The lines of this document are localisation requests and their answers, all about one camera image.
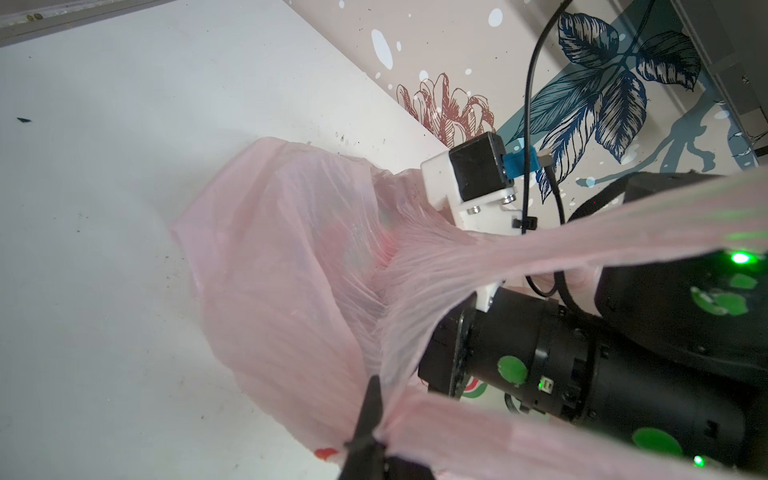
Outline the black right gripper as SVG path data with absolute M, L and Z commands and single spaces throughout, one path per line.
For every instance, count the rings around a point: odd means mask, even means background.
M 579 418 L 591 381 L 589 331 L 553 299 L 500 288 L 486 311 L 476 304 L 470 296 L 433 331 L 418 365 L 429 391 L 460 398 L 475 378 L 523 412 Z

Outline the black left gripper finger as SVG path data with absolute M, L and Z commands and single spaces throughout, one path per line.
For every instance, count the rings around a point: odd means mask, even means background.
M 386 454 L 386 446 L 374 437 L 382 415 L 380 378 L 374 375 L 367 385 L 354 435 L 345 443 L 347 457 L 338 479 L 434 480 L 429 467 Z

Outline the pink plastic bag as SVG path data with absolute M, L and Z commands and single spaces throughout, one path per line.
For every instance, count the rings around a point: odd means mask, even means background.
M 481 410 L 409 383 L 438 322 L 476 289 L 557 270 L 767 249 L 753 168 L 523 236 L 461 230 L 421 173 L 262 138 L 175 221 L 215 356 L 311 450 L 343 461 L 369 379 L 393 456 L 472 479 L 703 479 L 680 460 Z

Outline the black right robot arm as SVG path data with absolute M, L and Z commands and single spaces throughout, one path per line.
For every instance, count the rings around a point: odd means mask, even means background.
M 767 471 L 767 258 L 749 251 L 602 271 L 589 314 L 499 289 L 436 327 L 418 367 L 460 397 L 469 378 L 639 448 Z

